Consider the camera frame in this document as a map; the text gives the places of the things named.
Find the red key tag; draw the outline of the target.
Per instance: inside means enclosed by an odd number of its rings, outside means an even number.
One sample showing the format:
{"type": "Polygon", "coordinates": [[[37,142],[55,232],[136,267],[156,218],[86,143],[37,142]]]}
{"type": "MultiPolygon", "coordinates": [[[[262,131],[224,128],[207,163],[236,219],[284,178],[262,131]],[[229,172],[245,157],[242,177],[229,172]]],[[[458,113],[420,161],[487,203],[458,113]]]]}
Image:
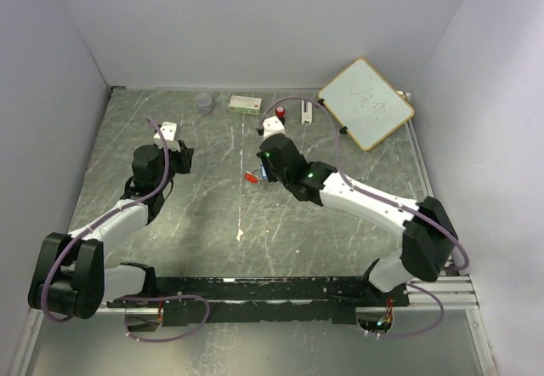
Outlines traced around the red key tag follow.
{"type": "Polygon", "coordinates": [[[259,178],[252,173],[245,173],[244,179],[253,184],[257,184],[259,182],[259,178]]]}

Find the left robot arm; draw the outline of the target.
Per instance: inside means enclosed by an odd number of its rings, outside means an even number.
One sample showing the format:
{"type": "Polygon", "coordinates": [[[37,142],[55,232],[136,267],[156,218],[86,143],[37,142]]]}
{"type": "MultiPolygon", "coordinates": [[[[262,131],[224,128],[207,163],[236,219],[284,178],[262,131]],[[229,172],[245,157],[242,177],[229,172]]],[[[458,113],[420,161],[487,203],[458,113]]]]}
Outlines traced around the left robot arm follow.
{"type": "Polygon", "coordinates": [[[160,213],[177,174],[189,174],[194,149],[178,140],[173,148],[143,145],[133,153],[132,176],[116,205],[92,223],[42,241],[28,292],[32,309],[66,321],[88,319],[101,304],[129,297],[137,306],[154,304],[159,295],[154,267],[121,263],[105,268],[105,257],[160,213]]]}

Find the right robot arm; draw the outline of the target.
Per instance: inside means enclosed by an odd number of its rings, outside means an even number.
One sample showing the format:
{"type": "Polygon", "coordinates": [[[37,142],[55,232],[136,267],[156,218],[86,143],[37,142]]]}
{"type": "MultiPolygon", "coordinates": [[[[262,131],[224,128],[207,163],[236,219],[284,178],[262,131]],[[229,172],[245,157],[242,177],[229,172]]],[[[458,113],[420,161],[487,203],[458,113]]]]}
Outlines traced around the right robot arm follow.
{"type": "Polygon", "coordinates": [[[364,185],[324,162],[309,162],[284,134],[272,134],[259,146],[266,177],[280,182],[300,202],[336,208],[396,235],[399,249],[371,264],[361,298],[380,305],[390,291],[410,280],[435,282],[451,256],[453,225],[440,201],[396,197],[364,185]]]}

